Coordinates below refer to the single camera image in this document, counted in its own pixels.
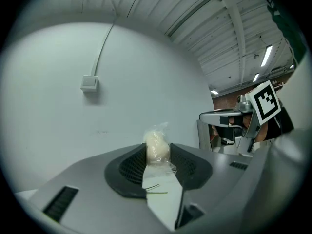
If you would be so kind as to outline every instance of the ceiling light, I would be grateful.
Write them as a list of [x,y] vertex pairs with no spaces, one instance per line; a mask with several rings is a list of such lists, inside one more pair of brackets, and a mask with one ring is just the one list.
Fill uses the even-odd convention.
[[258,76],[259,76],[259,73],[258,73],[258,74],[255,74],[254,79],[253,79],[253,82],[255,82],[255,81],[258,79]]
[[269,59],[269,55],[270,55],[270,53],[271,53],[271,50],[272,50],[272,45],[270,45],[270,46],[268,46],[268,47],[266,48],[265,55],[264,55],[264,58],[263,58],[261,67],[263,67],[265,64],[267,64],[267,61],[268,61],[268,59]]

